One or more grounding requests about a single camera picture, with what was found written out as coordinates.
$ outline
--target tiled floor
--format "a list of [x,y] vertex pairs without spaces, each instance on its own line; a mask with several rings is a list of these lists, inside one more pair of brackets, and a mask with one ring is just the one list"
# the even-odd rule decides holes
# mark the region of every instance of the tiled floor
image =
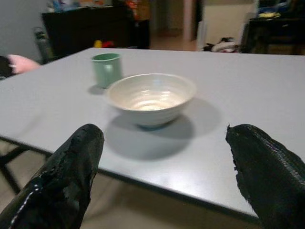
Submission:
[[[152,49],[194,51],[195,43],[182,36],[153,36]],[[0,152],[14,146],[0,141]],[[28,151],[9,166],[24,186],[44,163],[44,157]],[[0,175],[0,211],[14,198]],[[141,187],[98,174],[91,192],[91,203],[81,229],[260,229],[199,206],[181,202]]]

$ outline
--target mug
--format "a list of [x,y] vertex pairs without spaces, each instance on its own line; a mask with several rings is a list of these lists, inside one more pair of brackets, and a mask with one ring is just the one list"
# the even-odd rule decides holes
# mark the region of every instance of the mug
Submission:
[[122,79],[121,56],[117,53],[104,53],[92,57],[97,86],[107,88]]

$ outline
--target bowl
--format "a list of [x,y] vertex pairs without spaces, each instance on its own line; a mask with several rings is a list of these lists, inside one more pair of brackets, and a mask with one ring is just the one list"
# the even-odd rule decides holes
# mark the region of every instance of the bowl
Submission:
[[107,98],[130,122],[157,127],[179,116],[195,92],[195,84],[184,77],[151,73],[113,83]]

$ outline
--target pink object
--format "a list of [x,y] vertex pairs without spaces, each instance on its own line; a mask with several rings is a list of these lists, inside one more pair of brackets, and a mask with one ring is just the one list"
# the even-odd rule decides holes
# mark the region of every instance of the pink object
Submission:
[[40,67],[37,62],[23,56],[10,54],[8,58],[12,63],[14,74],[25,73]]

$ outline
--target table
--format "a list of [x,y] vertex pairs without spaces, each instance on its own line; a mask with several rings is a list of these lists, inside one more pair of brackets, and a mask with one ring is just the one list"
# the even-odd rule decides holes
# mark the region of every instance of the table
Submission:
[[[95,87],[90,58],[122,55],[125,76],[172,73],[198,92],[171,125],[145,131],[125,121]],[[226,127],[249,123],[305,159],[305,58],[129,49],[87,49],[0,83],[0,135],[54,152],[78,127],[105,133],[99,169],[255,217],[237,188]]]

